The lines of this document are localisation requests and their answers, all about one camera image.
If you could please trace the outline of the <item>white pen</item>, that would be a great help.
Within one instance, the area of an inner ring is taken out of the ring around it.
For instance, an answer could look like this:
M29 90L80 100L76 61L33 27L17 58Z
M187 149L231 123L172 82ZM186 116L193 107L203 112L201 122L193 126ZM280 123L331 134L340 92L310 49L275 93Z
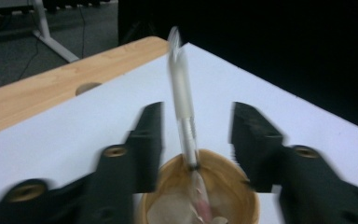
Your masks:
M172 83L172 97L184 161L191 179L191 201L196 210L197 222L211 224L213 221L211 206L204 180L200 174L194 107L186 53L177 26L173 26L170 30L168 43L168 69Z

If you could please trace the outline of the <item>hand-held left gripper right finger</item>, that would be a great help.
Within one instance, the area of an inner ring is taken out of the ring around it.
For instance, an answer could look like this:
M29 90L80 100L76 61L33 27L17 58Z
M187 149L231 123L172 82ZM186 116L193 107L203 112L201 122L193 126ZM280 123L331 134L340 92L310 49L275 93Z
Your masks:
M230 143L257 192L281 187L285 224L350 224L341 181L316 150L286 147L280 133L256 108L233 104Z

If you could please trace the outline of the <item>wooden table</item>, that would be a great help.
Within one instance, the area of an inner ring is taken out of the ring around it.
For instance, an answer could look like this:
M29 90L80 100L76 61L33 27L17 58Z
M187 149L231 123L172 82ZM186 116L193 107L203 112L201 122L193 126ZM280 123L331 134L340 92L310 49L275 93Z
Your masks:
M0 131L72 99L89 83L104 83L168 52L168 42L148 36L0 88Z

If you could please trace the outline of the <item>white table mat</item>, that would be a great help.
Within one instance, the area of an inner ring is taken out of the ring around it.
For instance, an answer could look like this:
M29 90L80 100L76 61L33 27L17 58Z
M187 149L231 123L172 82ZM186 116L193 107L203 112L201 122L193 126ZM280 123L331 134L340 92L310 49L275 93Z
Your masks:
M235 102L256 107L285 144L321 152L337 174L358 186L358 126L188 44L197 143L228 159ZM120 144L145 105L163 104L164 161L180 153L164 56L0 132L0 198L30 178L64 186L95 167L103 147Z

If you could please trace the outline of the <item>brown pen holder cup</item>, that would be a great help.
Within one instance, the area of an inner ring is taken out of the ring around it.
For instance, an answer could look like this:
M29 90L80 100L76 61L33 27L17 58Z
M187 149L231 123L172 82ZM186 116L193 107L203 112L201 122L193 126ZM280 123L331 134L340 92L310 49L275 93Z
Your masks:
M202 149L199 156L214 222L258 224L259 200L243 170L211 150ZM157 190L142 196L135 224L200 224L189 185L183 158L177 155L167 161L159 169Z

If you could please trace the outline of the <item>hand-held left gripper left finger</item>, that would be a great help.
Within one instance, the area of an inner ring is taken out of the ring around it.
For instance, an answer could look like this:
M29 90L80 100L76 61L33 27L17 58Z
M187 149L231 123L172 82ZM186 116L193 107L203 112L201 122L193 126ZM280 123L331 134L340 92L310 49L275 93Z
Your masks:
M146 106L121 145L103 149L86 187L83 224L133 224L133 195L157 187L162 151L162 107Z

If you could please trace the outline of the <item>white metal stand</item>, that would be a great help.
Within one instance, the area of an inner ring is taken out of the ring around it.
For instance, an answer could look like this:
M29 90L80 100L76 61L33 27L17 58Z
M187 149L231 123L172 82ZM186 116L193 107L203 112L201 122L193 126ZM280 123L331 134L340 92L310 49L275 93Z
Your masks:
M37 27L33 30L34 36L55 51L68 63L73 63L79 60L74 53L51 37L42 0L0 0L0 9L9 7L32 7L36 14L35 20L37 24Z

